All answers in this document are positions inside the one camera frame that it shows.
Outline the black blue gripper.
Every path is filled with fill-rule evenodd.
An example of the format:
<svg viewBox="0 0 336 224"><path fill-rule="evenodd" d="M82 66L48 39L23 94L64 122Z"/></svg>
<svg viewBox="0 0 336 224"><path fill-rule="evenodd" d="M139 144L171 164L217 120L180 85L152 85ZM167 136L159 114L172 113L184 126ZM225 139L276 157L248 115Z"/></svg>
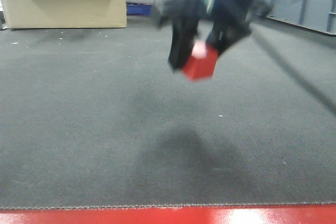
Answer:
<svg viewBox="0 0 336 224"><path fill-rule="evenodd" d="M194 47L199 20L213 22L206 45L220 57L228 48L251 34L245 22L256 0L155 0L152 19L157 27L172 22L172 44L169 64L182 69Z"/></svg>

